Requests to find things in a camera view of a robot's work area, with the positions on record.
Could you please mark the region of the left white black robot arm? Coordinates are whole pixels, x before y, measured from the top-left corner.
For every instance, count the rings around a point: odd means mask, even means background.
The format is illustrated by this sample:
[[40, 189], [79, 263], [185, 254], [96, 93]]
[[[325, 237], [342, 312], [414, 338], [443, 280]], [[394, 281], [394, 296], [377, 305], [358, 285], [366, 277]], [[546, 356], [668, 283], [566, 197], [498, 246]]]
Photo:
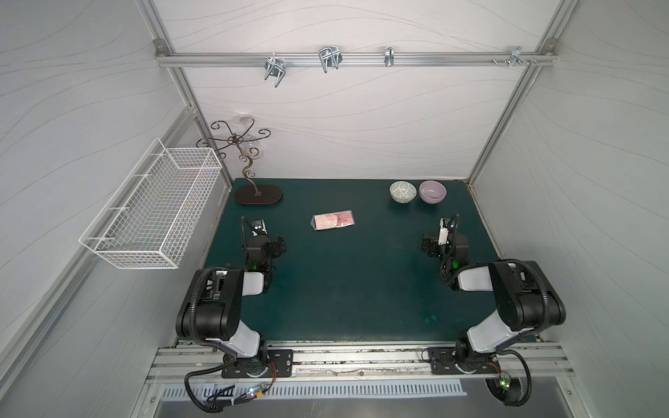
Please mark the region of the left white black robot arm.
[[273, 261], [286, 252], [285, 240], [256, 234], [243, 246], [243, 268], [200, 269], [175, 321], [175, 332], [202, 346], [215, 348], [239, 362], [268, 362], [266, 341], [241, 319], [242, 300], [264, 294], [271, 286]]

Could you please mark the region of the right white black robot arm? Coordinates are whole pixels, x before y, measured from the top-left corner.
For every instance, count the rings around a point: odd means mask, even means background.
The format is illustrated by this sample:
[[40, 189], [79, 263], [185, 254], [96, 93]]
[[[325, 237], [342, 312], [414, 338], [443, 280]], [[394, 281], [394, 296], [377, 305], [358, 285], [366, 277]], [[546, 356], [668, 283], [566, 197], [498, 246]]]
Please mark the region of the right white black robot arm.
[[524, 337], [566, 321], [564, 303], [535, 261], [505, 259], [471, 266], [468, 240], [448, 227], [437, 237], [424, 235], [421, 249], [439, 259], [440, 277], [451, 289], [493, 294], [495, 310], [456, 341], [451, 356], [461, 367], [473, 369]]

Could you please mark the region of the brown metal jewelry stand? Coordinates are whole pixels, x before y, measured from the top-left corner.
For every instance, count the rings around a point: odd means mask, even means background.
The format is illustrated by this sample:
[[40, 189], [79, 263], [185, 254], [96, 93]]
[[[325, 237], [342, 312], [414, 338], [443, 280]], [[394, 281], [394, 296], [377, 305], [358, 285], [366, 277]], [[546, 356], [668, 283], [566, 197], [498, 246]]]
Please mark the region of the brown metal jewelry stand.
[[241, 177], [247, 181], [246, 186], [241, 186], [234, 193], [234, 201], [246, 207], [267, 207], [279, 203], [283, 198], [283, 191], [280, 186], [258, 184], [254, 178], [253, 171], [254, 162], [260, 156], [261, 152], [256, 143], [263, 139], [268, 139], [272, 132], [267, 128], [261, 128], [255, 136], [250, 136], [249, 133], [254, 128], [255, 119], [253, 117], [245, 117], [242, 119], [243, 123], [250, 122], [250, 125], [242, 133], [235, 132], [225, 120], [216, 120], [211, 123], [210, 129], [212, 131], [219, 131], [225, 128], [228, 136], [224, 139], [206, 138], [206, 141], [212, 140], [214, 142], [221, 142], [223, 147], [213, 145], [214, 153], [223, 160], [226, 158], [226, 150], [232, 148], [239, 154], [239, 160], [244, 166], [241, 169]]

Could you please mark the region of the purple ceramic bowl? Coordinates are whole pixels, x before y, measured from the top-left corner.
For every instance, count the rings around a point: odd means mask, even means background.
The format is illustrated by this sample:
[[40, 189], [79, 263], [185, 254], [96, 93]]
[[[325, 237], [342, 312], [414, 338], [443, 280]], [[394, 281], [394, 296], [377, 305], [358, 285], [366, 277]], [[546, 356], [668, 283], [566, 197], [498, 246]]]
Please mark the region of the purple ceramic bowl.
[[441, 203], [447, 196], [447, 193], [446, 187], [435, 180], [423, 181], [418, 188], [421, 200], [429, 205]]

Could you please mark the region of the green patterned ceramic bowl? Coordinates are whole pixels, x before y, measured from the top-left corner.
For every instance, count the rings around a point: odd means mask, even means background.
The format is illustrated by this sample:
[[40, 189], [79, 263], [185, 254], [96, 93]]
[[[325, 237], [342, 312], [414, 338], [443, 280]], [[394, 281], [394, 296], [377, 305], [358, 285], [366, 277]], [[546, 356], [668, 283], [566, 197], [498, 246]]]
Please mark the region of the green patterned ceramic bowl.
[[408, 181], [396, 181], [390, 185], [390, 197], [399, 204], [408, 204], [416, 196], [416, 187]]

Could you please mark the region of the white vent strip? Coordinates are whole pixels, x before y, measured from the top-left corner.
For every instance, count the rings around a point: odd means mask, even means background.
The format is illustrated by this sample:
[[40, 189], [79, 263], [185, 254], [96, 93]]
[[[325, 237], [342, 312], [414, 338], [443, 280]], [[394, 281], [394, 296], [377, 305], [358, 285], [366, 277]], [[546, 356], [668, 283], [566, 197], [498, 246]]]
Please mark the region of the white vent strip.
[[263, 400], [310, 399], [418, 399], [467, 395], [458, 379], [395, 381], [247, 381], [196, 385], [193, 392], [202, 400], [220, 393], [225, 400], [269, 387]]

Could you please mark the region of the left metal hook clamp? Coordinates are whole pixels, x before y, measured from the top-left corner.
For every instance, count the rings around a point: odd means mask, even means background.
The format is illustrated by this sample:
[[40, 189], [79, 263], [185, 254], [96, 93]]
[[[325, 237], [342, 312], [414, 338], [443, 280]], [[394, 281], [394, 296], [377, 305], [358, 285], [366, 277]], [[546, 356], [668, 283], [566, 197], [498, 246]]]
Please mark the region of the left metal hook clamp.
[[268, 80], [269, 78], [274, 78], [275, 88], [277, 88], [287, 73], [284, 61], [279, 57], [275, 56], [268, 57], [265, 62], [264, 68], [265, 68], [264, 79]]

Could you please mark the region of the metal hook clamp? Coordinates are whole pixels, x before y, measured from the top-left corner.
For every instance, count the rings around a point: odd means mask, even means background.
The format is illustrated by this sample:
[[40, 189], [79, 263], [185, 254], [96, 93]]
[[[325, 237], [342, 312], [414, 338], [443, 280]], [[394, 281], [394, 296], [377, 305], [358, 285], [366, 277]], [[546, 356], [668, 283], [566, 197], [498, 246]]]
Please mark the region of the metal hook clamp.
[[284, 61], [279, 57], [275, 56], [268, 57], [265, 62], [264, 68], [265, 68], [264, 79], [268, 80], [269, 78], [274, 78], [275, 88], [277, 88], [287, 73]]
[[338, 70], [343, 60], [341, 49], [338, 46], [328, 46], [319, 50], [318, 58], [325, 73], [330, 68]]

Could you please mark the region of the small metal clamp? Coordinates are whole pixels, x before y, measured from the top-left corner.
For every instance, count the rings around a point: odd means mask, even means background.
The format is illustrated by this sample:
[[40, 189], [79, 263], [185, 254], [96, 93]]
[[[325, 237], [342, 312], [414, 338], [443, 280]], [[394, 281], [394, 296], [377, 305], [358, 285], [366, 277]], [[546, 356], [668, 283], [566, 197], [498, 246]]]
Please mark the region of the small metal clamp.
[[388, 46], [384, 50], [384, 65], [386, 68], [390, 68], [394, 65], [395, 62], [395, 51], [392, 46]]

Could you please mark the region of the right metal bolt clamp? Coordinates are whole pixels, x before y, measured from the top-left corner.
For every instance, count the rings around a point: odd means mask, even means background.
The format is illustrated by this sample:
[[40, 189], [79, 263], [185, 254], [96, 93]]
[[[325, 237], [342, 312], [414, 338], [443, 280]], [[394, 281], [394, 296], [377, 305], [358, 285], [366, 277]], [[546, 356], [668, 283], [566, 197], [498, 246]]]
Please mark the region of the right metal bolt clamp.
[[496, 59], [491, 59], [491, 62], [496, 66], [505, 66], [507, 68], [512, 68], [514, 66], [534, 66], [538, 64], [536, 59], [526, 59], [523, 56], [523, 51], [521, 47], [516, 47], [511, 53], [510, 56], [506, 59], [498, 61]]

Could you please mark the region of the middle metal hook clamp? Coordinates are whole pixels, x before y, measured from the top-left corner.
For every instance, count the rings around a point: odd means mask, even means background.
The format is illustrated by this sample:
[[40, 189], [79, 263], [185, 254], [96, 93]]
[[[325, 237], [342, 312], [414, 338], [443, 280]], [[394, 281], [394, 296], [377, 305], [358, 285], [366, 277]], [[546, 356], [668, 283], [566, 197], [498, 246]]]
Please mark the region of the middle metal hook clamp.
[[330, 68], [338, 70], [343, 60], [341, 49], [338, 46], [328, 46], [319, 50], [318, 58], [325, 73]]

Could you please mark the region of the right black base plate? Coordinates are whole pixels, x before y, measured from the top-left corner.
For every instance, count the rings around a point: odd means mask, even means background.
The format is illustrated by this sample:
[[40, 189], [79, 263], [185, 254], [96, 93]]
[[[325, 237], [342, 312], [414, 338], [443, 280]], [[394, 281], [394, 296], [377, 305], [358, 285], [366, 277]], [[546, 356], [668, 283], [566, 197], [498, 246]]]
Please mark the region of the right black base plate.
[[481, 354], [464, 348], [428, 348], [430, 372], [435, 376], [465, 374], [498, 374], [500, 366], [492, 354]]

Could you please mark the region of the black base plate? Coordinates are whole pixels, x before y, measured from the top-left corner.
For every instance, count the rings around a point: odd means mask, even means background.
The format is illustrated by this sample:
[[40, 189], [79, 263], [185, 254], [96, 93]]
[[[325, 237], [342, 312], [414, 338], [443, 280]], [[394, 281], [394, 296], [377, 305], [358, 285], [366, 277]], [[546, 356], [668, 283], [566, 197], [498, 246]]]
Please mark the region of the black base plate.
[[428, 348], [430, 372], [435, 376], [465, 374], [498, 374], [500, 366], [492, 354], [481, 354], [464, 348]]
[[224, 379], [290, 377], [293, 372], [294, 351], [291, 349], [261, 350], [251, 358], [236, 359], [221, 371]]

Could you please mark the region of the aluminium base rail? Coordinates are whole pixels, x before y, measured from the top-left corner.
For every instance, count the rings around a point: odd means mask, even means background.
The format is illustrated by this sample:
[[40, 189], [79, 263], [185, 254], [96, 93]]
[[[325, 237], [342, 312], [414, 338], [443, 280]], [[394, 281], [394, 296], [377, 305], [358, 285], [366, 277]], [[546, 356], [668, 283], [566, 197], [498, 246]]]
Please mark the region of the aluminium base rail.
[[[433, 379], [429, 350], [453, 348], [452, 341], [271, 341], [271, 349], [293, 352], [295, 381]], [[534, 377], [574, 377], [566, 353], [556, 342], [519, 343], [512, 347]], [[216, 366], [221, 355], [190, 343], [160, 348], [147, 383], [179, 383], [192, 370]]]

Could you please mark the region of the aluminium crossbar rail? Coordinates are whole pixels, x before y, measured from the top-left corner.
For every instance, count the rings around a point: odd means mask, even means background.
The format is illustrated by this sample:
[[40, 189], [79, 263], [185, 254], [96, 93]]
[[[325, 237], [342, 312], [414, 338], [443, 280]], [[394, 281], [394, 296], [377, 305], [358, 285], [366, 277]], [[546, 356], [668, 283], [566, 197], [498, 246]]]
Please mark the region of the aluminium crossbar rail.
[[[394, 67], [454, 67], [496, 66], [491, 59], [501, 61], [511, 52], [395, 52]], [[316, 52], [289, 53], [174, 53], [157, 57], [161, 67], [262, 67], [268, 57], [282, 59], [287, 68], [321, 67]], [[343, 52], [340, 67], [385, 67], [384, 52]], [[539, 66], [555, 64], [556, 54], [523, 52], [526, 59], [536, 59]]]

